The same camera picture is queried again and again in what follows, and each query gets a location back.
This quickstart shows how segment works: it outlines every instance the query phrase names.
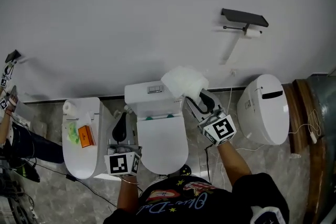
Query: toilet paper roll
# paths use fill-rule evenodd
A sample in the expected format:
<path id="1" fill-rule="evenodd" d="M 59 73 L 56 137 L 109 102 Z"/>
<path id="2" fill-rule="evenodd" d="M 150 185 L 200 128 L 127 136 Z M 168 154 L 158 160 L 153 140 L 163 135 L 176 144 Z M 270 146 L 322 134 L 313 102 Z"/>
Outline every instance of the toilet paper roll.
<path id="1" fill-rule="evenodd" d="M 254 30 L 254 29 L 247 29 L 245 32 L 245 37 L 249 38 L 258 38 L 261 36 L 261 32 L 259 30 Z"/>
<path id="2" fill-rule="evenodd" d="M 74 104 L 71 104 L 70 102 L 65 102 L 63 105 L 63 113 L 69 116 L 76 116 L 77 108 Z"/>

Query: toilet lid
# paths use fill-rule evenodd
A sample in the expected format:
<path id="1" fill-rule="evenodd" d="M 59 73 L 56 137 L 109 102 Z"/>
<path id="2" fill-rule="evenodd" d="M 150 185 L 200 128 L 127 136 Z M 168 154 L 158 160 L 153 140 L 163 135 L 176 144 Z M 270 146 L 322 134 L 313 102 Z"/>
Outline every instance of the toilet lid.
<path id="1" fill-rule="evenodd" d="M 178 171 L 188 158 L 183 117 L 138 121 L 141 162 L 151 172 L 168 175 Z"/>

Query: toilet tank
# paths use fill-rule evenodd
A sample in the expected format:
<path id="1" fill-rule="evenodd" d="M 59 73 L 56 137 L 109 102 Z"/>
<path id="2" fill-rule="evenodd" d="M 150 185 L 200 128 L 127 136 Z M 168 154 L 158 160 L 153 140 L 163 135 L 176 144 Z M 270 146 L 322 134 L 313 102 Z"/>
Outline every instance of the toilet tank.
<path id="1" fill-rule="evenodd" d="M 125 86 L 125 103 L 138 118 L 182 114 L 183 101 L 173 97 L 162 81 Z"/>

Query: leg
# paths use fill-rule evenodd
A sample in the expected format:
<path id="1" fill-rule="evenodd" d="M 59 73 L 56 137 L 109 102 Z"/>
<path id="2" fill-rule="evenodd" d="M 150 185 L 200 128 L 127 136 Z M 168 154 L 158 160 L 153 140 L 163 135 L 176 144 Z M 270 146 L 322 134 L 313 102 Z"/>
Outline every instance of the leg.
<path id="1" fill-rule="evenodd" d="M 12 150 L 17 157 L 36 157 L 51 163 L 64 162 L 63 150 L 60 145 L 29 132 L 16 123 L 13 123 L 13 132 Z"/>

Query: tiled floor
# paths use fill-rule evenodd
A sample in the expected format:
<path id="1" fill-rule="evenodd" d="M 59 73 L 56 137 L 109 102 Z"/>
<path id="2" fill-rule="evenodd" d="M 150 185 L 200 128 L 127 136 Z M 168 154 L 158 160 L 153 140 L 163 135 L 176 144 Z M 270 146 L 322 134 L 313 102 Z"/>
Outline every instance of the tiled floor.
<path id="1" fill-rule="evenodd" d="M 232 144 L 236 148 L 256 149 L 260 145 L 243 136 L 237 121 L 236 104 L 241 94 L 241 91 L 232 92 L 230 102 L 229 113 L 238 130 L 232 139 Z M 222 105 L 227 106 L 229 92 L 218 93 L 218 96 Z M 103 104 L 113 114 L 116 109 L 122 110 L 124 101 L 108 100 L 103 101 Z M 62 104 L 38 104 L 31 105 L 31 107 L 48 124 L 47 138 L 61 144 Z M 193 174 L 208 180 L 204 148 L 209 146 L 210 142 L 198 131 L 197 121 L 186 105 L 183 113 L 189 146 L 187 163 L 192 168 Z M 221 170 L 221 161 L 218 158 L 216 147 L 209 148 L 208 152 L 211 182 L 217 187 L 223 188 L 224 185 L 225 189 L 231 190 L 224 168 Z M 302 223 L 309 187 L 309 152 L 305 151 L 301 158 L 292 158 L 288 140 L 280 146 L 265 145 L 257 151 L 239 150 L 239 152 L 253 173 L 267 172 L 272 176 L 289 205 L 290 222 Z M 38 164 L 66 173 L 65 165 L 43 161 L 38 161 Z M 21 177 L 19 180 L 25 191 L 35 201 L 35 212 L 39 216 L 38 223 L 102 223 L 114 211 L 113 206 L 92 194 L 82 184 L 69 181 L 65 179 L 65 176 L 39 166 L 36 169 L 40 174 L 40 183 L 34 183 Z M 138 180 L 142 189 L 145 189 L 154 178 L 154 174 L 142 165 L 140 166 Z M 117 203 L 120 182 L 102 179 L 87 179 L 83 182 L 112 203 Z M 24 198 L 24 203 L 28 207 L 26 198 Z"/>

